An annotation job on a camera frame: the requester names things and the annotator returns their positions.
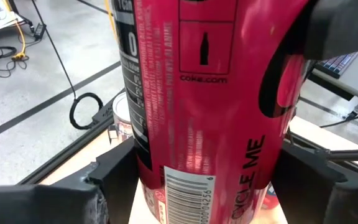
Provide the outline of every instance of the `concrete floor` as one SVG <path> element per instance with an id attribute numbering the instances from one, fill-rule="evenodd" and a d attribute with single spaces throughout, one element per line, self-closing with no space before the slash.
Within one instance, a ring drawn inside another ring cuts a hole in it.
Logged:
<path id="1" fill-rule="evenodd" d="M 103 1 L 87 2 L 104 8 Z M 23 16 L 35 25 L 39 22 L 29 0 L 16 0 L 16 4 Z M 73 84 L 119 61 L 118 48 L 105 13 L 76 0 L 37 1 L 37 4 Z M 12 30 L 1 34 L 0 45 L 20 48 L 17 32 Z M 28 68 L 17 68 L 10 78 L 0 78 L 0 125 L 69 88 L 46 36 L 26 52 L 30 57 Z M 0 68 L 6 62 L 0 60 Z M 77 95 L 90 91 L 106 103 L 123 86 L 119 67 L 84 86 Z M 333 115 L 310 103 L 299 102 L 298 116 L 318 125 L 340 121 L 341 114 L 352 111 L 352 102 L 309 81 L 306 81 L 301 95 L 335 112 Z M 72 101 L 73 96 L 68 95 L 0 134 L 0 185 L 17 183 L 84 133 L 69 122 Z M 96 111 L 96 102 L 85 99 L 77 107 L 76 118 L 80 124 L 87 124 Z M 328 130 L 358 144 L 357 123 L 342 124 Z"/>

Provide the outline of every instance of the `nutrition facts label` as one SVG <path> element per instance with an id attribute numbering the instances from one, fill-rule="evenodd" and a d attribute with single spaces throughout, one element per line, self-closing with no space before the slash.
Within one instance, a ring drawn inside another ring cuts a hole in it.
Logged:
<path id="1" fill-rule="evenodd" d="M 149 134 L 146 125 L 142 71 L 135 24 L 133 0 L 114 0 L 113 14 L 121 55 L 122 72 L 128 98 L 129 113 L 139 158 L 151 169 Z"/>

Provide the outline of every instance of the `bottle icon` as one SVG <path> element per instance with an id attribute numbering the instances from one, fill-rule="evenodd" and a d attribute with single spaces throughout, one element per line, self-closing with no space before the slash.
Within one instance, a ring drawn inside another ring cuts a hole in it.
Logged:
<path id="1" fill-rule="evenodd" d="M 208 65 L 209 42 L 208 34 L 204 32 L 203 41 L 200 47 L 200 65 Z"/>

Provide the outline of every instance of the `wooden board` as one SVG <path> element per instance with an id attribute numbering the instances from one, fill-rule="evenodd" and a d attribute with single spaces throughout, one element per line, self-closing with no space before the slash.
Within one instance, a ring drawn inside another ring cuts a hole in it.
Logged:
<path id="1" fill-rule="evenodd" d="M 307 122 L 299 117 L 295 117 L 291 124 L 291 131 L 297 135 L 315 142 L 316 144 L 323 146 L 331 150 L 339 149 L 358 149 L 358 145 L 337 136 L 325 129 L 321 129 L 318 126 Z M 117 146 L 119 141 L 113 139 L 111 144 L 109 142 L 108 132 L 104 131 L 96 139 L 85 146 L 80 152 L 75 154 L 66 163 L 60 166 L 55 172 L 50 174 L 47 178 L 41 181 L 41 184 L 52 184 L 88 165 L 90 162 L 95 161 L 95 158 L 99 155 L 109 151 L 113 147 Z M 159 222 L 149 211 L 147 204 L 144 200 L 143 190 L 139 181 L 137 191 L 135 194 L 134 203 L 132 206 L 130 224 L 158 224 Z M 272 210 L 261 210 L 257 218 L 254 219 L 252 224 L 273 224 L 287 223 L 285 216 L 280 206 Z"/>

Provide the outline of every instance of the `red can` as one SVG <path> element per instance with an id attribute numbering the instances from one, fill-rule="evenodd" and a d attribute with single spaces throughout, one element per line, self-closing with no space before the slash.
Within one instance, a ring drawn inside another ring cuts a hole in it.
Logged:
<path id="1" fill-rule="evenodd" d="M 161 223 L 249 223 L 305 60 L 308 0 L 113 0 L 140 179 Z"/>

